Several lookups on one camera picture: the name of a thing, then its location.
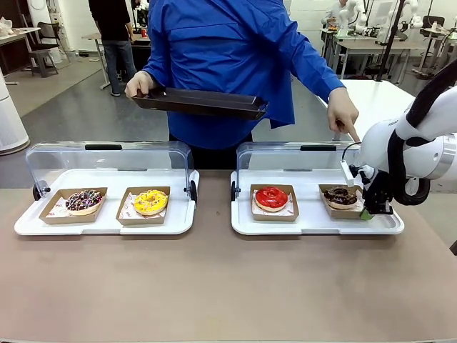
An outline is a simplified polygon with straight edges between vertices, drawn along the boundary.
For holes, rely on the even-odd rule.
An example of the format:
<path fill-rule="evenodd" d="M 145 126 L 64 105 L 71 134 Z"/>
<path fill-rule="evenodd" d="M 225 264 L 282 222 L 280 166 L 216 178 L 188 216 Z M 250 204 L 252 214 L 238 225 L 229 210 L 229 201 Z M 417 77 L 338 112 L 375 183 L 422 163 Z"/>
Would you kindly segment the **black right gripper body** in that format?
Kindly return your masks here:
<path fill-rule="evenodd" d="M 387 172 L 376 171 L 371 179 L 363 182 L 364 206 L 372 215 L 377 215 L 377 208 L 382 205 L 391 205 L 393 194 L 391 180 Z"/>

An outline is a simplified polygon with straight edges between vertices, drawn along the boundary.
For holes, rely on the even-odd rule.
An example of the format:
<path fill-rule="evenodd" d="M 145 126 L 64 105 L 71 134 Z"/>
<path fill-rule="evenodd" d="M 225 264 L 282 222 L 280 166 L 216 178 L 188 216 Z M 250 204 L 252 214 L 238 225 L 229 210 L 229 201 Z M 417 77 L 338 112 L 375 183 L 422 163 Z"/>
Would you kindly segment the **person's left hand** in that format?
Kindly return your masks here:
<path fill-rule="evenodd" d="M 337 134 L 348 134 L 355 142 L 360 138 L 355 129 L 359 115 L 358 109 L 351 101 L 344 87 L 331 91 L 328 97 L 328 124 L 330 129 Z"/>

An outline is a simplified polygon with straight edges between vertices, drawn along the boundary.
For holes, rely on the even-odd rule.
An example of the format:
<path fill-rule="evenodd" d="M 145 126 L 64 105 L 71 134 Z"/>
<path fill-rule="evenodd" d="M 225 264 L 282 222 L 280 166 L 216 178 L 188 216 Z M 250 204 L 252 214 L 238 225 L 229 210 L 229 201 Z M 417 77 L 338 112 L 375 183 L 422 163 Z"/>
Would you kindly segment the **person's right hand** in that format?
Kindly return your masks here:
<path fill-rule="evenodd" d="M 135 96 L 146 96 L 157 87 L 152 76 L 146 71 L 138 71 L 126 84 L 125 95 L 132 99 Z"/>

